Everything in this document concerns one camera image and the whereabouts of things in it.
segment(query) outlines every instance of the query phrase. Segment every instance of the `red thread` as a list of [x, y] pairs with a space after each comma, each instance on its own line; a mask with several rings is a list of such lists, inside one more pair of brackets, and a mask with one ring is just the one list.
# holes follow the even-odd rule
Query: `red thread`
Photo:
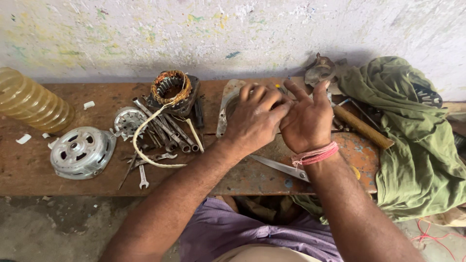
[[442, 237], [433, 237], [433, 236], [430, 236], [430, 235], [427, 234], [427, 231], [429, 231], [429, 229], [431, 228], [431, 224], [429, 223], [429, 226], [427, 227], [427, 230], [424, 232], [424, 231], [422, 231], [422, 229], [421, 229], [420, 223], [421, 223], [421, 220], [418, 220], [418, 228], [419, 228], [419, 231], [421, 231], [422, 235], [412, 238], [411, 241], [413, 241], [413, 240], [415, 240], [415, 239], [417, 239], [417, 238], [419, 238], [419, 242], [421, 242], [424, 238], [433, 239], [435, 242], [439, 243], [439, 244], [442, 245], [444, 248], [446, 248], [446, 250], [447, 250], [447, 251], [450, 253], [450, 255], [452, 256], [453, 260], [456, 261], [455, 257], [453, 256], [453, 253], [452, 253], [444, 244], [440, 243], [440, 241], [438, 241], [438, 240], [439, 240], [439, 239], [444, 239], [444, 238], [446, 238], [446, 237], [449, 236], [449, 235], [459, 236], [459, 237], [464, 238], [464, 239], [466, 239], [466, 236], [462, 236], [462, 235], [460, 235], [460, 234], [455, 234], [455, 233], [448, 233], [448, 234], [446, 234], [446, 235], [444, 235], [444, 236], [442, 236]]
[[338, 151], [338, 144], [334, 141], [323, 148], [319, 148], [310, 152], [301, 153], [291, 157], [294, 166], [310, 165], [322, 161]]

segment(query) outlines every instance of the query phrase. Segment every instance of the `copper winding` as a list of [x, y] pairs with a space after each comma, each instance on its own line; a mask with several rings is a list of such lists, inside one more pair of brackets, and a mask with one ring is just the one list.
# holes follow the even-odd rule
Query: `copper winding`
[[[182, 86], [181, 91], [175, 97], [163, 98], [159, 95], [158, 89], [169, 90], [177, 83], [184, 83], [184, 85]], [[180, 70], [170, 70], [161, 73], [154, 79], [154, 81], [152, 81], [151, 85], [151, 92], [154, 96], [154, 99], [157, 100], [159, 104], [163, 105], [169, 103], [175, 105], [181, 100], [187, 99], [191, 89], [191, 81], [189, 80], [188, 76]]]

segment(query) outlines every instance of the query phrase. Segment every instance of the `white wall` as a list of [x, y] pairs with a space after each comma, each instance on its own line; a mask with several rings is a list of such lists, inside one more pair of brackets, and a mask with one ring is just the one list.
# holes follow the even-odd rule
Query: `white wall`
[[295, 75], [320, 52], [398, 55], [466, 100], [466, 1], [6, 0], [0, 66], [41, 83]]

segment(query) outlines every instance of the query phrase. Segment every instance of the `wooden hammer handle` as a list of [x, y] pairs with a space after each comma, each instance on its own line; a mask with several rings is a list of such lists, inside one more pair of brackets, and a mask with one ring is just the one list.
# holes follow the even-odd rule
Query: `wooden hammer handle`
[[335, 116], [339, 117], [344, 122], [350, 124], [359, 133], [370, 139], [372, 142], [377, 144], [382, 149], [388, 149], [394, 144], [392, 140], [386, 138], [384, 135], [377, 132], [371, 126], [363, 122], [361, 119], [357, 118], [355, 115], [348, 112], [343, 107], [335, 105], [333, 107], [333, 113], [335, 114]]

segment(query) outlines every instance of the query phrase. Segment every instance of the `hand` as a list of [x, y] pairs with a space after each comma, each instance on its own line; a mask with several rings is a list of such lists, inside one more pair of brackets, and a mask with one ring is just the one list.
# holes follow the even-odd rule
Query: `hand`
[[326, 92], [330, 82], [319, 83], [313, 99], [291, 80], [285, 80], [283, 85], [298, 99], [280, 124], [285, 144], [296, 154], [330, 144], [333, 110]]
[[258, 84], [243, 86], [239, 100], [220, 141], [227, 142], [229, 150], [245, 157], [274, 140], [280, 121], [288, 114], [293, 101], [271, 110], [273, 104], [282, 101], [282, 95], [276, 89]]

